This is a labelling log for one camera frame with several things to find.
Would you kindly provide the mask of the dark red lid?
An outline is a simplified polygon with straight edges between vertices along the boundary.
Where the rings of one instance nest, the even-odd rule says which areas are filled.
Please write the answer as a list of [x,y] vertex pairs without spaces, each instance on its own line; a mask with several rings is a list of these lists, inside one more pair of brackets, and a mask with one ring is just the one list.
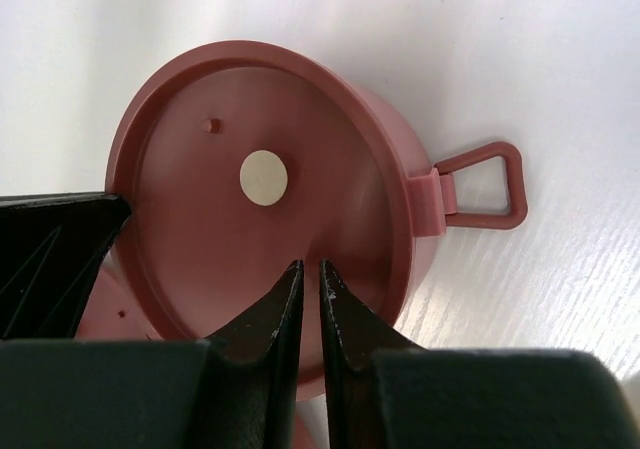
[[114,257],[155,336],[214,332],[294,260],[306,346],[323,260],[394,322],[416,239],[387,129],[358,88],[275,45],[217,42],[158,69],[122,117],[105,181],[132,208]]
[[137,303],[121,286],[112,267],[97,275],[74,336],[77,340],[152,340]]

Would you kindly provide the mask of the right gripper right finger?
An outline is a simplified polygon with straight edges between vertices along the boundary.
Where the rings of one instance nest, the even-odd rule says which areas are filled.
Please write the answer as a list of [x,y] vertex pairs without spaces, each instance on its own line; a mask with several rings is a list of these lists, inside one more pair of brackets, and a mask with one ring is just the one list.
[[574,350],[427,350],[323,261],[320,311],[334,448],[624,448],[628,405]]

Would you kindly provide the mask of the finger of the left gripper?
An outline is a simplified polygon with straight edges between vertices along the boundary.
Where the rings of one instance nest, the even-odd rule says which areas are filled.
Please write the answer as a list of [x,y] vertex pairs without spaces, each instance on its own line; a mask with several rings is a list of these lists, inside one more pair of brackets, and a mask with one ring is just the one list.
[[131,216],[104,192],[1,198],[1,338],[71,339]]

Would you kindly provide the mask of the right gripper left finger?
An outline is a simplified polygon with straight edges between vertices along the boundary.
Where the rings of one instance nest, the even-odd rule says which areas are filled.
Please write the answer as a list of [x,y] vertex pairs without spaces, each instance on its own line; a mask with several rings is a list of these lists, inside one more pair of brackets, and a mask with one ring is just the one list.
[[288,448],[304,266],[208,337],[1,347],[5,448]]

